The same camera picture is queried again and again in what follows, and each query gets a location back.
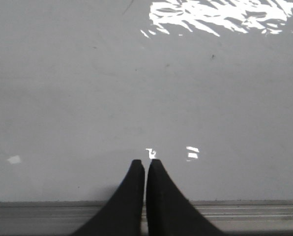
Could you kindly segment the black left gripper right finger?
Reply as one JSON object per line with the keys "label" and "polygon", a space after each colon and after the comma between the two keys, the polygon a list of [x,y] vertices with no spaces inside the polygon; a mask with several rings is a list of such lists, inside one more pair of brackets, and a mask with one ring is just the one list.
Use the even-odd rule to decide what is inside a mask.
{"label": "black left gripper right finger", "polygon": [[190,204],[159,159],[153,159],[148,170],[146,217],[150,236],[226,235]]}

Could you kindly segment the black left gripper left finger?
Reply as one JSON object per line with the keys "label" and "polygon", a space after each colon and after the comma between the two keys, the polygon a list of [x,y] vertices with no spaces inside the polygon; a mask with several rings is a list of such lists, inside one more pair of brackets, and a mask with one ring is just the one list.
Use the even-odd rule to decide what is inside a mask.
{"label": "black left gripper left finger", "polygon": [[107,203],[73,236],[139,236],[144,204],[145,169],[131,162],[123,181]]}

